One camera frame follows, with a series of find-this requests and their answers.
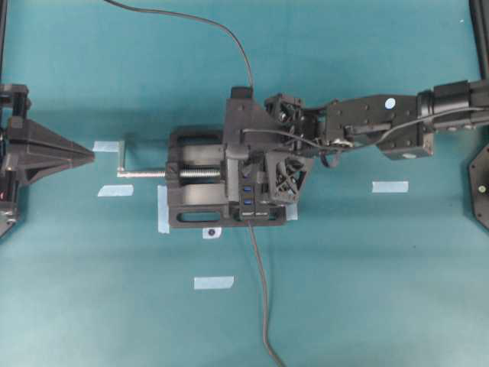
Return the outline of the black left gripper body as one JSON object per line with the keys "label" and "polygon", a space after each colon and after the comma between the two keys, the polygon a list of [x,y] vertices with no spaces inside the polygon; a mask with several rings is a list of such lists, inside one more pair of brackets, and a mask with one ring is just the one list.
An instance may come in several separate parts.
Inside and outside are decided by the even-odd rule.
{"label": "black left gripper body", "polygon": [[[10,109],[12,117],[25,119],[30,108],[28,88],[24,85],[1,85],[1,112]],[[18,221],[18,176],[8,158],[8,123],[1,117],[1,237],[5,237]]]}

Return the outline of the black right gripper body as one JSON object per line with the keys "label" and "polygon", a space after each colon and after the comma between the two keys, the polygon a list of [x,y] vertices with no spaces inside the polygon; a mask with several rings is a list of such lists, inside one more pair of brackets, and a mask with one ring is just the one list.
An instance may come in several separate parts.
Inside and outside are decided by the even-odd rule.
{"label": "black right gripper body", "polygon": [[[267,113],[273,117],[279,124],[283,132],[299,136],[315,145],[325,145],[320,137],[324,130],[324,124],[320,121],[326,114],[328,103],[317,107],[304,107],[300,98],[289,96],[283,93],[276,94],[264,101],[264,107]],[[312,146],[304,141],[294,137],[281,136],[282,142],[276,147],[267,148],[268,152],[287,152],[303,155],[305,157],[325,157],[329,152],[327,150]]]}

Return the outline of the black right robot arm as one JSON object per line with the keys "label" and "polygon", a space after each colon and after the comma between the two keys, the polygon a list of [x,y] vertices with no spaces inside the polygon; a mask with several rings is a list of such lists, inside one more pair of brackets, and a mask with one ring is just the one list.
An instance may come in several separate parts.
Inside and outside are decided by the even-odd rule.
{"label": "black right robot arm", "polygon": [[226,194],[232,203],[295,203],[312,163],[338,165],[342,155],[376,147],[391,160],[433,153],[438,132],[488,123],[488,83],[461,81],[409,95],[377,94],[307,107],[276,94],[263,104],[235,87],[226,103],[222,141]]}

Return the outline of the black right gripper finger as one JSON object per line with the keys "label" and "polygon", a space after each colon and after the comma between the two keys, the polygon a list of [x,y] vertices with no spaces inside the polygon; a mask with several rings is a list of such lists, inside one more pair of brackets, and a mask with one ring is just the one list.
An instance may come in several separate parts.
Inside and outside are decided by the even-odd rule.
{"label": "black right gripper finger", "polygon": [[232,87],[223,125],[227,160],[258,161],[267,152],[288,151],[279,130],[278,121],[254,100],[251,87]]}
{"label": "black right gripper finger", "polygon": [[297,203],[313,159],[270,151],[255,154],[242,164],[242,183],[259,203]]}

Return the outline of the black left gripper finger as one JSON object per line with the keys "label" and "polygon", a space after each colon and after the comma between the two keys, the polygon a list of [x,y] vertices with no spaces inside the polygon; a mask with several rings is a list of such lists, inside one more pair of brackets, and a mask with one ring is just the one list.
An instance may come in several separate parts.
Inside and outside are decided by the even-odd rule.
{"label": "black left gripper finger", "polygon": [[12,145],[25,147],[29,153],[34,149],[53,154],[55,158],[93,161],[95,155],[74,141],[31,119],[11,117],[7,124],[7,138]]}
{"label": "black left gripper finger", "polygon": [[12,171],[6,170],[5,175],[19,182],[20,186],[29,186],[42,178],[53,175],[55,173],[81,167],[85,164],[91,164],[95,161],[94,158],[83,158],[71,162],[62,162],[56,164],[48,164],[46,167],[16,167]]}

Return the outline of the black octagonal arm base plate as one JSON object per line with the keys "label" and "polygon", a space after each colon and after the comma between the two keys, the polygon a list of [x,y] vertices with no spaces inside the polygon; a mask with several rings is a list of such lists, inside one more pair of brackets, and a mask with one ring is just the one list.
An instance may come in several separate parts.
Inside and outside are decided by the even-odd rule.
{"label": "black octagonal arm base plate", "polygon": [[488,145],[485,145],[468,166],[471,205],[475,219],[488,229]]}

